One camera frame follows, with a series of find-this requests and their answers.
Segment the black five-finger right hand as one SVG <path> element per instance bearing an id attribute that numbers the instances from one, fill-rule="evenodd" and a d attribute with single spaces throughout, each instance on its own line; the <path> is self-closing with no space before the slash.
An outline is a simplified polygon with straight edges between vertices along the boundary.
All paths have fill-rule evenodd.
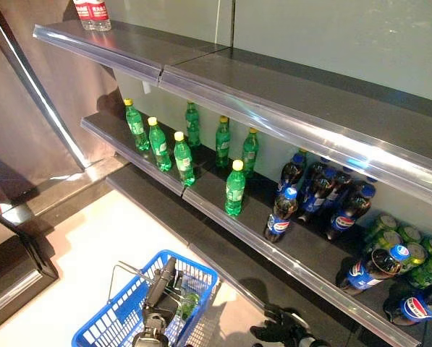
<path id="1" fill-rule="evenodd" d="M 264 305 L 266 320 L 263 326 L 251 326 L 251 334 L 267 343 L 283 343 L 284 346 L 299 346 L 299 340 L 304 327 L 294 319 L 298 311 L 293 308 L 282 309 L 275 304 Z"/>

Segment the black five-finger left hand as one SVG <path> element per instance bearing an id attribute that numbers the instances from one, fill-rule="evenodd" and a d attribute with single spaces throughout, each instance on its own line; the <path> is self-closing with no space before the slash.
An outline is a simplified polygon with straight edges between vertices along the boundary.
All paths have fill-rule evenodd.
<path id="1" fill-rule="evenodd" d="M 143 305 L 143 318 L 157 314 L 167 322 L 172 321 L 182 296 L 182 274 L 176 269 L 177 258 L 171 257 L 165 266 L 154 272 Z"/>

